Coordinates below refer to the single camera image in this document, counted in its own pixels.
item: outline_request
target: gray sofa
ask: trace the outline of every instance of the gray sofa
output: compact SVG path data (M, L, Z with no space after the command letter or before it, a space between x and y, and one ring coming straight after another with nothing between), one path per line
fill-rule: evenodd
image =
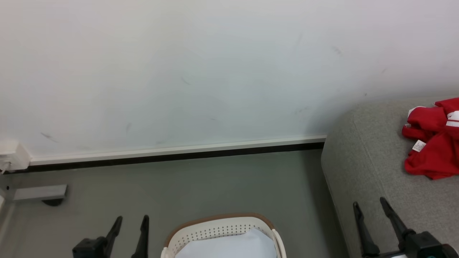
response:
M384 196L405 224L429 231L459 250L459 176L430 180L405 172L403 162L414 145L401 129L408 110L431 107L449 97L364 104L343 115L328 134L322 168L349 255L361 257L354 201L381 252L397 250L397 238L379 203Z

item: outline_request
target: white basket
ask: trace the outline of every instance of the white basket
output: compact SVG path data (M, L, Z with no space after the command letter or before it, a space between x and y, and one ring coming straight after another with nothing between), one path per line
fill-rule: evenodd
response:
M168 236L161 258L175 258L175 255L191 241L241 235L252 228L260 230L273 240L277 258L287 258L284 243L274 225L257 213L217 215L182 224Z

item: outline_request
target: white baseboard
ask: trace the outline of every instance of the white baseboard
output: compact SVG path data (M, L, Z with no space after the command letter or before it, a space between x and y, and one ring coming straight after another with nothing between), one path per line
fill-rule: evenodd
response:
M30 161L30 166L98 161L98 160L132 158L132 157L149 157L149 156L183 154L183 153L194 153L194 152L204 152L204 151L225 151L225 150L271 147L271 146L293 145L293 144L303 144L303 143L316 143L316 142L324 142L326 137L327 137L326 135L317 135L317 136L297 137L297 138L252 140L252 141L242 141L242 142L234 142L234 143L146 149L146 150L135 150L135 151L117 151L117 152L78 154L78 155L68 155L68 156L51 156L51 157L32 157Z

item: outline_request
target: electrical socket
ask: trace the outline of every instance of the electrical socket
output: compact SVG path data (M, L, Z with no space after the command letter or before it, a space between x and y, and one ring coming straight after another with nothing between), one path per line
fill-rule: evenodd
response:
M11 163L6 169L8 171L26 169L30 163L30 155L19 142L3 141L0 143L0 169L4 168L6 162Z

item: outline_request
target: black baseboard strip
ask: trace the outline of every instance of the black baseboard strip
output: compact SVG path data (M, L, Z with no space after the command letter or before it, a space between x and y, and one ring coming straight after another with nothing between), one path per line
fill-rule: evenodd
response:
M171 161L171 160L181 160L181 159L236 156L236 155L247 155L247 154L258 154L258 153L269 153L269 152L303 151L303 150L322 149L323 147L324 147L323 142L317 142L317 143L304 143L304 144L258 147L258 148L225 150L225 151L204 151L204 152L171 154L171 155L162 155L162 156L133 157L133 158L110 159L110 160L62 163L62 164L36 165L36 166L30 166L27 169L16 170L13 174L55 171L55 170L76 169L76 168L104 167L104 166L126 165L126 164L136 164L136 163L149 163L149 162Z

